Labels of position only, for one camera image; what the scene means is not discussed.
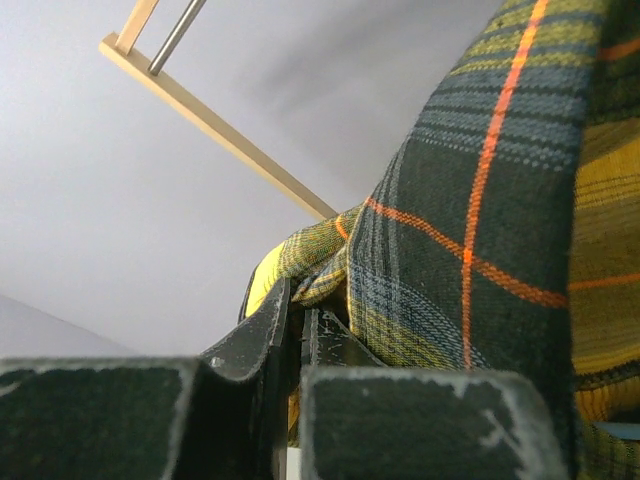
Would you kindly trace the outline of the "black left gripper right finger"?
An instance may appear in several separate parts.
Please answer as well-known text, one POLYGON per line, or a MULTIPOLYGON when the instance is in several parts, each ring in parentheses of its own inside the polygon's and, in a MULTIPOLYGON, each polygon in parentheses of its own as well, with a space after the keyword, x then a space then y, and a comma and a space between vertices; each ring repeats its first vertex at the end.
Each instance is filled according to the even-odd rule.
POLYGON ((306 311, 304 336, 302 478, 568 478, 525 378, 385 367, 327 310, 306 311))

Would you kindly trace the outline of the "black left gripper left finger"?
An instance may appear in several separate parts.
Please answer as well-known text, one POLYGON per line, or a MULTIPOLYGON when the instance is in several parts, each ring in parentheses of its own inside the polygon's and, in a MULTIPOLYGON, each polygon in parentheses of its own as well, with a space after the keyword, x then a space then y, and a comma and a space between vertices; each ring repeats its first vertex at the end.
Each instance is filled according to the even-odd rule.
POLYGON ((194 357, 1 364, 5 479, 282 479, 290 286, 194 357))

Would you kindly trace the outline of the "yellow plaid shirt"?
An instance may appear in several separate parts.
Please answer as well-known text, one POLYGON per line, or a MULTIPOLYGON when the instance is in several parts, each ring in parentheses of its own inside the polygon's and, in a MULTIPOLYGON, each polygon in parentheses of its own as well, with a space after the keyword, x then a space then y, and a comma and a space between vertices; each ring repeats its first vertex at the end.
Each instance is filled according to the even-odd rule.
POLYGON ((603 421, 639 410, 639 5, 507 1, 372 194, 256 267, 336 298, 393 366, 509 370, 549 407, 576 479, 635 479, 603 421))

